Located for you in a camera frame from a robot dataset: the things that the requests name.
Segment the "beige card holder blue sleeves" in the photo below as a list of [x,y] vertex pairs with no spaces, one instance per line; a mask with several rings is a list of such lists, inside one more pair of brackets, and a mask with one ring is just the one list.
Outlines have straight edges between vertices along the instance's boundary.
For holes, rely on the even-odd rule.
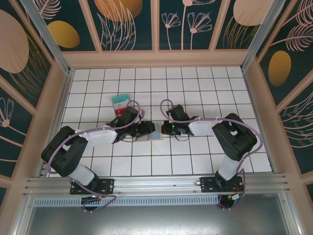
[[144,135],[140,136],[140,137],[136,137],[134,138],[134,141],[157,141],[157,140],[162,140],[163,139],[163,134],[161,132],[161,126],[162,123],[161,122],[153,122],[155,124],[156,130],[151,133],[148,134],[147,133],[147,122],[148,121],[142,121],[139,124],[139,131],[145,131]]

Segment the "clear acrylic card box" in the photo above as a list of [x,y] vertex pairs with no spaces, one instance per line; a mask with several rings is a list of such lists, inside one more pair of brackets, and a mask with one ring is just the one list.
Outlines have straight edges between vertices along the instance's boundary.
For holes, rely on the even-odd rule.
[[133,99],[129,94],[120,94],[112,97],[112,106],[115,117],[120,117],[128,106],[132,106],[130,101]]

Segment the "grey metal sheet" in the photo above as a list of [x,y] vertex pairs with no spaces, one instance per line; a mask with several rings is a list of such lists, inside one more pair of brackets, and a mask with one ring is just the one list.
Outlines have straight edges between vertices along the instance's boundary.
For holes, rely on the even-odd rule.
[[35,208],[26,235],[290,235],[279,211],[216,206]]

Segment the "green circuit board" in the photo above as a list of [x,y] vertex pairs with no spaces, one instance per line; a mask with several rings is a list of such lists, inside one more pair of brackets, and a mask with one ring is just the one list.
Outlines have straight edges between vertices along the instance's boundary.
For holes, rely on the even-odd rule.
[[230,199],[231,199],[232,201],[234,201],[234,204],[236,204],[236,203],[239,202],[239,200],[240,200],[244,195],[245,195],[245,194],[242,193],[242,192],[236,193],[236,194],[234,194],[234,195],[231,195],[231,196],[230,196]]

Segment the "wide aluminium base rail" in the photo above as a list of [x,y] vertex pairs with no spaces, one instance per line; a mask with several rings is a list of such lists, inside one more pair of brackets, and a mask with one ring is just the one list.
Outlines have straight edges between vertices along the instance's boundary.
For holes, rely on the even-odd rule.
[[[247,194],[282,193],[290,190],[284,174],[248,173]],[[158,196],[158,195],[199,195],[196,185],[199,175],[187,176],[143,176],[115,177],[114,195],[117,196]],[[24,196],[52,197],[70,196],[68,178],[30,178],[22,190]]]

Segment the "aluminium corner post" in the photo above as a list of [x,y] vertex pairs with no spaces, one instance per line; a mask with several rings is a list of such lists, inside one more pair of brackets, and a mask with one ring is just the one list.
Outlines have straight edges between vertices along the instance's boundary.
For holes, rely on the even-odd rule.
[[30,22],[33,22],[62,71],[68,75],[69,65],[45,22],[45,20],[52,20],[61,10],[61,0],[19,0],[19,2],[23,5]]
[[249,68],[257,51],[261,47],[262,42],[265,40],[267,34],[269,33],[278,15],[280,14],[285,1],[286,0],[274,0],[273,3],[270,5],[241,63],[242,73],[245,73]]

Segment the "aluminium frame bar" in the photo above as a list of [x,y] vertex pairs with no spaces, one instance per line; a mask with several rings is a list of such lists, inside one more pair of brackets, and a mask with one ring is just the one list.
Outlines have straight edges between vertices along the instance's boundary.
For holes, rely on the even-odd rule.
[[26,235],[31,214],[34,207],[34,198],[24,197],[18,210],[12,235]]
[[278,194],[282,212],[290,235],[303,235],[302,225],[290,193]]

